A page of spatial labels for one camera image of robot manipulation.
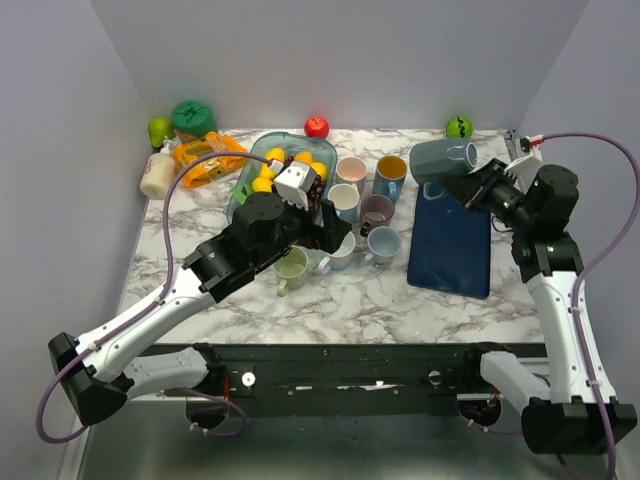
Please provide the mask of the pink mug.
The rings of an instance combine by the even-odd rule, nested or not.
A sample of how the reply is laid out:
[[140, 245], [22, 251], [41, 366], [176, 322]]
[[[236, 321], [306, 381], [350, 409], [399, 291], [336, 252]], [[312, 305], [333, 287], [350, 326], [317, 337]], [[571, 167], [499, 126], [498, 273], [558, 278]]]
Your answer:
[[337, 162], [335, 178], [338, 184], [348, 184], [363, 193], [367, 178], [366, 163], [356, 157], [342, 158]]

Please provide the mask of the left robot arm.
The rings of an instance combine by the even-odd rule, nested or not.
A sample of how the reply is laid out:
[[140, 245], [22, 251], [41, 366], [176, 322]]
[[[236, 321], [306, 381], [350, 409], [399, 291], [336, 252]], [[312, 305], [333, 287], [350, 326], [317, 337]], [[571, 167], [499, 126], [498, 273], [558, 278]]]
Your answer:
[[98, 424], [137, 396], [166, 389], [214, 393], [222, 380], [215, 356], [201, 346], [174, 354], [144, 351], [174, 327], [251, 283], [293, 246], [335, 252], [351, 230], [329, 200], [320, 222], [274, 193], [256, 193], [231, 223], [200, 243], [163, 285], [101, 327], [78, 337], [60, 333], [48, 343], [61, 385], [81, 424]]

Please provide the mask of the blue butterfly mug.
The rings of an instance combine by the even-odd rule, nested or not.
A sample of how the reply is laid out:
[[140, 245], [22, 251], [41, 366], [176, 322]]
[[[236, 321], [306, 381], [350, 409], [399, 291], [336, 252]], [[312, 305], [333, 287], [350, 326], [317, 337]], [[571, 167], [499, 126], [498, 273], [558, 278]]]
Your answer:
[[396, 203], [407, 176], [406, 162], [397, 156], [382, 157], [376, 164], [372, 192], [388, 197]]

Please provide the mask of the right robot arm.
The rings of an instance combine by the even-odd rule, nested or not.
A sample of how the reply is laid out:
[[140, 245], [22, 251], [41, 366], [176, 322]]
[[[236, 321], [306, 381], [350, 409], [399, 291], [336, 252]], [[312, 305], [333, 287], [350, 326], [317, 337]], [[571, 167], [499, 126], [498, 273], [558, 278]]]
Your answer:
[[541, 321], [550, 374], [545, 384], [508, 348], [483, 342], [461, 365], [462, 384], [474, 392], [496, 387], [519, 412], [535, 454], [604, 454], [636, 427], [637, 414], [619, 402], [607, 378], [584, 291], [575, 284], [584, 266], [566, 226], [579, 198], [577, 176], [545, 165], [521, 192], [493, 159], [442, 185], [467, 210], [491, 213], [511, 229], [512, 257]]

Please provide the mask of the grey white mug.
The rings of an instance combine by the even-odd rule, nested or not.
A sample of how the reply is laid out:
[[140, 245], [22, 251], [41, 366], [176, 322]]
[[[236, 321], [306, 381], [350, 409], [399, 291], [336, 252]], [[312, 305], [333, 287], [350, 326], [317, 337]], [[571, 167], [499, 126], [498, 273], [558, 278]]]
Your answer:
[[379, 226], [369, 233], [367, 246], [369, 251], [364, 262], [376, 268], [388, 268], [401, 249], [402, 239], [395, 229]]

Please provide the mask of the dark teal mug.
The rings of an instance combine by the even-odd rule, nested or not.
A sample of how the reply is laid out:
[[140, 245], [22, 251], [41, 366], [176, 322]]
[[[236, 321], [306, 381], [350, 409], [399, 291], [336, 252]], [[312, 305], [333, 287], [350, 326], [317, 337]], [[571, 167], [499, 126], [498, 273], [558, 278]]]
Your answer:
[[445, 195], [443, 187], [434, 194], [431, 187], [439, 180], [464, 176], [477, 165], [476, 145], [467, 139], [445, 138], [416, 144], [409, 154], [409, 168], [414, 180], [422, 186], [425, 200]]

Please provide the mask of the green mug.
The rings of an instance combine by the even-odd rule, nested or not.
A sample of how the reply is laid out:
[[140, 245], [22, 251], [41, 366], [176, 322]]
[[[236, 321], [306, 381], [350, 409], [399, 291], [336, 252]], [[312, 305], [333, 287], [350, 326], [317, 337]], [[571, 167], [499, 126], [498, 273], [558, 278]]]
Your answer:
[[306, 250], [300, 246], [292, 246], [290, 252], [274, 264], [277, 277], [277, 295], [286, 296], [290, 291], [305, 285], [309, 273], [309, 258]]

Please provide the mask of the purple mug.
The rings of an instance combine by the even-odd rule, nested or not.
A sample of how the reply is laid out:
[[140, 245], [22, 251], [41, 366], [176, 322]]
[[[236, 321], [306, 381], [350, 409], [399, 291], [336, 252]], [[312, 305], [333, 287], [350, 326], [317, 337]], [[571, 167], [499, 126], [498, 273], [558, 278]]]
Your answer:
[[381, 194], [370, 194], [360, 206], [360, 235], [367, 237], [379, 226], [389, 226], [395, 214], [393, 201]]

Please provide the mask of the light blue faceted mug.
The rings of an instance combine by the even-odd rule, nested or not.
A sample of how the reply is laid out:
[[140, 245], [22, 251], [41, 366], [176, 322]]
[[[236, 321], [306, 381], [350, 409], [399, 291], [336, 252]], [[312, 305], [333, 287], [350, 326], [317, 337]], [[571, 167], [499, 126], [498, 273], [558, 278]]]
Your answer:
[[354, 185], [336, 184], [329, 190], [327, 199], [334, 204], [341, 220], [353, 224], [356, 221], [360, 193]]

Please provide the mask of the light blue white mug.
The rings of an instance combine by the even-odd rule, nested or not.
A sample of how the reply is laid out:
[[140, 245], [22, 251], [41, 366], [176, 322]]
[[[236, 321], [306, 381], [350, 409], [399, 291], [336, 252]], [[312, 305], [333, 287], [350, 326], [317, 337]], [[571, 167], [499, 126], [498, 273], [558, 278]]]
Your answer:
[[322, 274], [341, 271], [348, 268], [353, 260], [355, 250], [355, 235], [349, 232], [340, 247], [333, 254], [325, 255], [318, 263], [316, 271]]

